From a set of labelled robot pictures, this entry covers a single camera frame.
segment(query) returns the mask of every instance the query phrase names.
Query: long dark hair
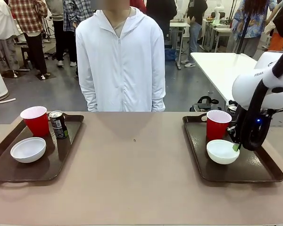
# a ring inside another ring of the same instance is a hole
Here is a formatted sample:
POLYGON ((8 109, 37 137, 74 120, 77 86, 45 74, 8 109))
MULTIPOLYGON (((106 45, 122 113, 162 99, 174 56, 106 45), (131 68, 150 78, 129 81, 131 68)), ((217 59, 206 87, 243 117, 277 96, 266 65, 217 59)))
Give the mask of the long dark hair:
POLYGON ((245 0, 244 14, 262 14, 265 11, 267 0, 245 0))

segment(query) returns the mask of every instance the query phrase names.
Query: blue patterned shirt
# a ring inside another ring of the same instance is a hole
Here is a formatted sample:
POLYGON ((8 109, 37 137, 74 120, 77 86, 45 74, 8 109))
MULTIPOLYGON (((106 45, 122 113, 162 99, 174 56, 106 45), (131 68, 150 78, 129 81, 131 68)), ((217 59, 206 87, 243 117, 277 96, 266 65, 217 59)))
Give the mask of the blue patterned shirt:
MULTIPOLYGON (((240 37, 242 36, 242 31, 240 32, 237 30, 238 25, 240 23, 243 23, 243 21, 246 22, 248 17, 248 15, 244 15, 243 13, 244 4, 245 4, 245 0, 242 0, 234 16, 232 30, 234 31, 235 39, 238 39, 239 35, 240 37)), ((262 14, 255 14, 251 16, 250 24, 247 28, 245 38, 255 38, 262 34, 265 28, 264 21, 266 20, 267 17, 268 7, 270 11, 273 11, 276 5, 277 5, 277 0, 267 0, 264 12, 262 14)))
POLYGON ((75 32, 73 23, 79 25, 83 20, 93 16, 92 0, 63 0, 64 31, 75 32))

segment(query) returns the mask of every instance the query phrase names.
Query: neck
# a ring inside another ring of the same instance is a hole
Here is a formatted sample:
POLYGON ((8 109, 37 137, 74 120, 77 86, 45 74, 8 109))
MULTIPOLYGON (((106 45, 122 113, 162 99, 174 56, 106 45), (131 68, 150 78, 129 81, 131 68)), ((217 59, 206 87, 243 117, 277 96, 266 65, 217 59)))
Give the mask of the neck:
POLYGON ((103 10, 105 16, 111 24, 122 22, 129 17, 130 9, 103 10))

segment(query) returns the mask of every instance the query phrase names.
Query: cup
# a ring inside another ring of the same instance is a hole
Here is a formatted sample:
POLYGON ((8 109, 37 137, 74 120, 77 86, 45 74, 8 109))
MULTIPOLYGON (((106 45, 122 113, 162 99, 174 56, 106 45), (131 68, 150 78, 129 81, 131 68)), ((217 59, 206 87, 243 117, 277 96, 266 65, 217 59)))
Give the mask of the cup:
POLYGON ((207 117, 207 138, 221 140, 232 121, 231 115, 220 110, 212 110, 207 113, 207 117))
POLYGON ((21 112, 20 117, 35 137, 43 137, 49 134, 46 107, 36 106, 27 108, 21 112))

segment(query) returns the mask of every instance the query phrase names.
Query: red plaid shirt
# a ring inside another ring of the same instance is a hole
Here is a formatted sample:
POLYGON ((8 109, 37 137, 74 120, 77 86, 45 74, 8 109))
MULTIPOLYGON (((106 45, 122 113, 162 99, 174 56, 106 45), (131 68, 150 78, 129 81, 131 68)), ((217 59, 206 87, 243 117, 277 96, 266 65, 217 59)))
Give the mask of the red plaid shirt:
POLYGON ((43 0, 9 0, 9 7, 24 33, 43 31, 42 17, 47 17, 43 0))

